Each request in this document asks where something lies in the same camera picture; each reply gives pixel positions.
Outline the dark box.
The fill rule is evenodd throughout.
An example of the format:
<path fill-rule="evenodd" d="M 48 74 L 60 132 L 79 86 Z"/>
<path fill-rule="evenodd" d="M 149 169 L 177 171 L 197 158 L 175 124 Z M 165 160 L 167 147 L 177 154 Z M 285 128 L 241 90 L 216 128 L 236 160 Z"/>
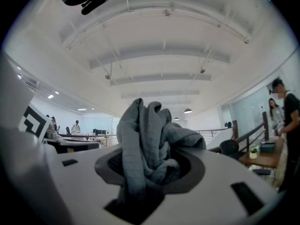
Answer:
<path fill-rule="evenodd" d="M 261 153 L 273 153 L 275 151 L 276 143 L 274 141 L 262 141 L 260 145 Z"/>

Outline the small potted plant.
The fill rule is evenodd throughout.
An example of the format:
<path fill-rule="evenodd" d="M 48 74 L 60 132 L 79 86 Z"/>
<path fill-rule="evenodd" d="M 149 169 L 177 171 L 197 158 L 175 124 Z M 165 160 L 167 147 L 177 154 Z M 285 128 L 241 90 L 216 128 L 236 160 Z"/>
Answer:
<path fill-rule="evenodd" d="M 258 157 L 258 154 L 259 154 L 259 146 L 258 145 L 255 145 L 255 146 L 252 146 L 250 151 L 249 151 L 249 158 L 250 159 L 256 159 Z"/>

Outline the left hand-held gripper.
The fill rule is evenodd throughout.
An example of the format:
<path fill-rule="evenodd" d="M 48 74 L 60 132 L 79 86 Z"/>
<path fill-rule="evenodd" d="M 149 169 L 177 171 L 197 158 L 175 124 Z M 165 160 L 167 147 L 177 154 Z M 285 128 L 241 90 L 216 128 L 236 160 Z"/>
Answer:
<path fill-rule="evenodd" d="M 44 139 L 59 140 L 54 123 L 42 114 L 33 104 L 29 104 L 18 126 L 22 132 L 34 135 L 40 143 Z"/>

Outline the black high-back office chair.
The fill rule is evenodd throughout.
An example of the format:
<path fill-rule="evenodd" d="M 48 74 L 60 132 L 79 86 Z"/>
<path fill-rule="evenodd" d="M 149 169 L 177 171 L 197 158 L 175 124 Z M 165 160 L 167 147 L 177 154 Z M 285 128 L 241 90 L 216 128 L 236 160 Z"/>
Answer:
<path fill-rule="evenodd" d="M 239 160 L 239 144 L 235 140 L 225 140 L 219 147 L 221 154 Z"/>

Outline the black metal railing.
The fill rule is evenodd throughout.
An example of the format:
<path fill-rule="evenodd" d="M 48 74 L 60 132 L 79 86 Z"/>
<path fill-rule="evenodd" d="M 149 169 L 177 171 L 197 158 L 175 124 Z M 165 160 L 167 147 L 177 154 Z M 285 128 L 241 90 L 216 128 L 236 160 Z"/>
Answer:
<path fill-rule="evenodd" d="M 239 135 L 237 120 L 233 121 L 233 127 L 231 128 L 196 130 L 196 132 L 203 136 L 205 142 L 207 143 L 207 150 L 219 152 L 221 142 L 224 142 L 226 140 L 236 141 L 238 145 L 241 142 L 246 141 L 246 145 L 244 145 L 241 150 L 249 150 L 249 146 L 260 136 L 263 135 L 263 139 L 269 139 L 267 113 L 262 113 L 262 122 L 257 127 L 243 135 Z"/>

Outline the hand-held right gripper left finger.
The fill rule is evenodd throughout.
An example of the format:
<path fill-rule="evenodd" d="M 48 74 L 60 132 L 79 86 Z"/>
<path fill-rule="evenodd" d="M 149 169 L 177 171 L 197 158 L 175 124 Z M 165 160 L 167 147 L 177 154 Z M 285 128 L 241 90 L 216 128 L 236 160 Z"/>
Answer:
<path fill-rule="evenodd" d="M 75 225 L 131 225 L 104 207 L 118 197 L 120 187 L 106 183 L 95 171 L 96 161 L 119 145 L 58 154 L 55 182 Z"/>

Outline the brown wooden desk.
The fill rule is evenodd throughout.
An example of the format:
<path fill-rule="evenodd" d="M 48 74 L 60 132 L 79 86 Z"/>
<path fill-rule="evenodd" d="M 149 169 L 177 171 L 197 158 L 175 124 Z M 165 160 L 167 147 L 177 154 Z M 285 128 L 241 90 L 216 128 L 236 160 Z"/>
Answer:
<path fill-rule="evenodd" d="M 262 151 L 262 146 L 265 147 L 267 145 L 274 148 L 272 152 Z M 256 165 L 263 168 L 277 169 L 283 150 L 283 145 L 284 140 L 282 138 L 277 138 L 270 141 L 262 141 L 259 145 L 259 151 L 256 153 L 256 157 L 254 157 L 254 155 L 252 155 L 252 153 L 249 151 L 239 158 L 239 162 L 244 165 Z"/>

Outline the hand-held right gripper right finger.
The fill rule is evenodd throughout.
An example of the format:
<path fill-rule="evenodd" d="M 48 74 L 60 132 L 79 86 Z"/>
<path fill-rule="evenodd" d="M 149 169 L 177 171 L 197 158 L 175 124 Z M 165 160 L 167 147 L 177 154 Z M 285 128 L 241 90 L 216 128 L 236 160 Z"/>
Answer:
<path fill-rule="evenodd" d="M 278 195 L 275 188 L 237 160 L 197 148 L 180 148 L 204 164 L 203 179 L 183 194 L 166 195 L 145 225 L 233 225 L 248 216 L 231 184 L 245 182 L 263 204 Z"/>

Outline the grey clothes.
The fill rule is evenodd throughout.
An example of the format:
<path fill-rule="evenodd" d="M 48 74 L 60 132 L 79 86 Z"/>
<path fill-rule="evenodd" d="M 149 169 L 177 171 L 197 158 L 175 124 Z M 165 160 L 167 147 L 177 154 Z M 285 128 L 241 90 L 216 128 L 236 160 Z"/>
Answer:
<path fill-rule="evenodd" d="M 172 147 L 206 149 L 204 138 L 172 121 L 160 102 L 144 106 L 143 99 L 132 102 L 117 125 L 122 146 L 125 185 L 119 198 L 123 203 L 145 203 L 147 189 L 176 181 L 182 168 L 171 155 Z"/>

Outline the distant white table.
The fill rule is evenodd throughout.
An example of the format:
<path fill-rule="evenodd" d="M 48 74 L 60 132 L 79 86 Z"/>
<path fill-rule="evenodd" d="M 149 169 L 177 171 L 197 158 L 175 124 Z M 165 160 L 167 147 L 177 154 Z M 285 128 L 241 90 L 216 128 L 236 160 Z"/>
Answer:
<path fill-rule="evenodd" d="M 57 138 L 44 138 L 44 144 L 51 145 L 58 154 L 100 149 L 118 144 L 116 135 L 58 135 Z"/>

